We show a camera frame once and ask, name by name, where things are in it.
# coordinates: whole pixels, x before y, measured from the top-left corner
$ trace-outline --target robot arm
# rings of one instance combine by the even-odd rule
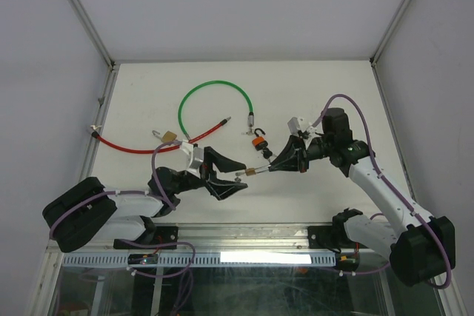
[[[333,243],[353,241],[371,248],[390,261],[393,271],[403,283],[412,286],[446,272],[435,241],[414,216],[419,214],[428,221],[443,244],[451,269],[455,267],[454,226],[451,221],[446,217],[433,217],[382,172],[413,211],[401,202],[375,172],[367,144],[353,140],[343,109],[328,109],[322,119],[321,137],[316,137],[316,131],[311,126],[303,127],[303,123],[301,118],[290,120],[288,125],[292,135],[286,147],[269,166],[258,172],[306,172],[310,161],[329,158],[333,166],[367,193],[388,220],[388,224],[374,223],[362,212],[347,209],[333,218]]]
[[[224,200],[247,188],[241,182],[218,179],[214,170],[216,167],[221,172],[234,172],[245,169],[244,164],[211,147],[202,149],[183,142],[181,149],[188,157],[186,170],[156,169],[161,188],[174,206],[180,202],[177,194],[192,189],[205,187],[212,196]],[[163,195],[153,177],[148,186],[150,194],[107,188],[95,177],[84,179],[44,208],[43,217],[52,229],[51,237],[63,252],[75,251],[94,240],[125,239],[153,244],[156,226],[151,218],[165,216],[172,209],[158,199]]]

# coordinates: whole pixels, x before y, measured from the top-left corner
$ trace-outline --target metal bracket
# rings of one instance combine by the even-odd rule
[[[177,226],[156,226],[153,231],[153,236],[148,238],[147,241],[136,240],[136,243],[143,246],[150,246],[150,249],[154,249],[156,245],[163,243],[173,243],[178,241],[178,227]],[[161,249],[176,249],[177,246],[167,246]],[[125,241],[114,240],[114,249],[144,249],[142,247],[131,246]]]
[[[336,246],[330,238],[331,234],[333,233],[333,227],[331,225],[308,226],[307,231],[308,249],[354,249],[356,247],[355,242]]]
[[[301,134],[304,133],[303,141],[306,149],[311,145],[311,141],[316,138],[316,128],[311,126],[309,121],[306,121],[304,118],[292,117],[288,121],[288,128],[290,133],[294,136],[301,137]]]
[[[186,170],[195,177],[200,178],[199,167],[204,162],[204,149],[183,141],[180,150],[187,155]]]

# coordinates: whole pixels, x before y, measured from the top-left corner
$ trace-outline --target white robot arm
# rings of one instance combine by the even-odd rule
[[[388,220],[388,223],[376,223],[358,210],[344,210],[333,217],[330,236],[333,245],[348,241],[363,244],[389,260],[398,278],[410,286],[440,275],[448,267],[454,268],[455,238],[451,221],[433,217],[396,186],[378,166],[368,145],[353,139],[343,109],[326,109],[321,137],[314,125],[303,127],[304,122],[302,118],[290,120],[292,135],[286,147],[268,167],[258,172],[306,172],[310,161],[329,158],[333,166],[367,193]]]

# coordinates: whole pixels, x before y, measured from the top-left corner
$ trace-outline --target white table surface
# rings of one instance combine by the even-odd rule
[[[241,86],[253,101],[256,127],[266,131],[270,149],[278,154],[287,142],[287,122],[293,116],[314,121],[335,93],[351,96],[362,108],[378,160],[395,181],[407,189],[387,117],[368,61],[190,62],[122,64],[103,128],[104,138],[135,149],[154,149],[161,142],[151,130],[170,130],[183,137],[178,106],[194,86],[225,80]],[[357,112],[344,99],[333,106],[349,115],[354,138],[365,141]],[[185,105],[184,125],[197,136],[232,116],[229,124],[200,141],[247,167],[266,164],[242,135],[248,108],[233,88],[214,85],[194,93]],[[133,155],[100,144],[93,176],[119,189],[147,188],[151,155]],[[180,151],[159,154],[156,166],[184,168]],[[233,180],[234,174],[220,174]],[[249,187],[225,201],[206,189],[179,195],[178,209],[160,222],[177,223],[304,223],[328,222],[347,207],[366,215],[377,212],[366,194],[328,160],[313,161],[304,174],[274,172],[244,177]]]

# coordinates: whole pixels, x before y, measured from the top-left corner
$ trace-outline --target glass panel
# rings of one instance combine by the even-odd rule
[[[180,271],[140,270],[152,275]],[[184,304],[180,316],[443,315],[433,289],[424,284],[408,288],[389,269],[383,278],[339,277],[316,267],[225,266],[190,271],[192,290],[186,285],[189,275],[155,280],[133,277],[126,269],[63,267],[49,315],[169,316],[176,315],[177,303]]]

